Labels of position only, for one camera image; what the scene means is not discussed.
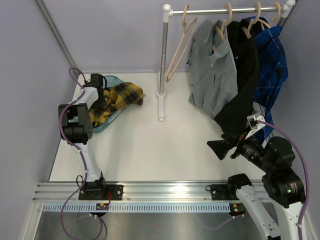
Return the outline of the yellow plaid shirt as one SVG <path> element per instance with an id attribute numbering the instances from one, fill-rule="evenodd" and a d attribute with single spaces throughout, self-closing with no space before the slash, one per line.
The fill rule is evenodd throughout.
<path id="1" fill-rule="evenodd" d="M 122 82 L 103 90 L 102 100 L 94 103 L 89 109 L 89 115 L 94 128 L 107 123 L 116 111 L 129 105 L 142 106 L 146 94 L 143 89 L 132 82 Z"/>

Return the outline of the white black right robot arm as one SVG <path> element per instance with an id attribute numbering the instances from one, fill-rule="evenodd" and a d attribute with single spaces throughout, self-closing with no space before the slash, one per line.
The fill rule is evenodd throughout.
<path id="1" fill-rule="evenodd" d="M 220 160 L 235 148 L 231 159 L 242 156 L 265 173 L 262 184 L 272 200 L 277 222 L 257 197 L 245 173 L 228 177 L 225 184 L 208 185 L 206 189 L 213 200 L 239 200 L 244 209 L 233 209 L 232 213 L 247 212 L 264 240 L 301 240 L 306 236 L 301 215 L 307 197 L 302 180 L 292 169 L 296 155 L 289 140 L 275 136 L 263 147 L 253 137 L 224 134 L 222 140 L 208 141 L 207 145 Z"/>

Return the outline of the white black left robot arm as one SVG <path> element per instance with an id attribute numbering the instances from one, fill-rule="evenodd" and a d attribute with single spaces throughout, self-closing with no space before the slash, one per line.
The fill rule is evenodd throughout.
<path id="1" fill-rule="evenodd" d="M 102 200 L 108 192 L 91 145 L 94 127 L 89 113 L 91 107 L 97 107 L 105 100 L 106 87 L 106 78 L 99 73 L 92 73 L 89 81 L 80 86 L 79 95 L 58 107 L 61 138 L 73 148 L 82 168 L 80 200 Z"/>

